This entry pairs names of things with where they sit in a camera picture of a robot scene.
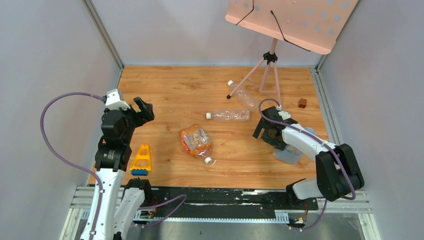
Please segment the orange label plastic bottle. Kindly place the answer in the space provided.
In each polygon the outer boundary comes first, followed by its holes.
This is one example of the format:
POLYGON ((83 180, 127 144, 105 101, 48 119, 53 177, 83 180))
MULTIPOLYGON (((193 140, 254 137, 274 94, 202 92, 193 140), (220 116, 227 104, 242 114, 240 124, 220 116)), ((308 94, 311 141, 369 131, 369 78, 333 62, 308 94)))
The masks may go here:
POLYGON ((189 155, 202 157, 206 164, 213 160, 211 152, 212 139, 209 134, 198 124, 193 124, 179 131, 180 140, 189 155))

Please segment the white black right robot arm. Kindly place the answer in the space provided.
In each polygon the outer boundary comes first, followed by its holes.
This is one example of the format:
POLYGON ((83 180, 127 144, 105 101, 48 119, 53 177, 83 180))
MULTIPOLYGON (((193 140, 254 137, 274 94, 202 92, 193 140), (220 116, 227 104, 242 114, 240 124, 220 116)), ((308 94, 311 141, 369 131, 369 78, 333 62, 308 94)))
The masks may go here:
POLYGON ((294 165, 302 156, 307 156, 315 164, 315 177, 286 186, 285 201, 290 208, 298 209, 310 198, 333 202, 364 187, 357 158, 348 144, 336 145, 319 138, 274 106, 260 114, 253 137, 274 147, 276 159, 294 165))

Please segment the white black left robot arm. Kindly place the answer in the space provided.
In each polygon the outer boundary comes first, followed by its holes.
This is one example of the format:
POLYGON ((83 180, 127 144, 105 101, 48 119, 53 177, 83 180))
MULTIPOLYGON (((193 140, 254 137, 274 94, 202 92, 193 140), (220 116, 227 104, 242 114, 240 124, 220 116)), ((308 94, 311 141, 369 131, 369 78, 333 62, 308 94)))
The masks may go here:
POLYGON ((133 179, 119 191, 132 153, 130 143, 136 128, 154 120, 153 106, 135 97, 139 107, 108 106, 101 118, 102 136, 95 154, 96 184, 82 240, 124 240, 136 211, 153 201, 148 180, 133 179))

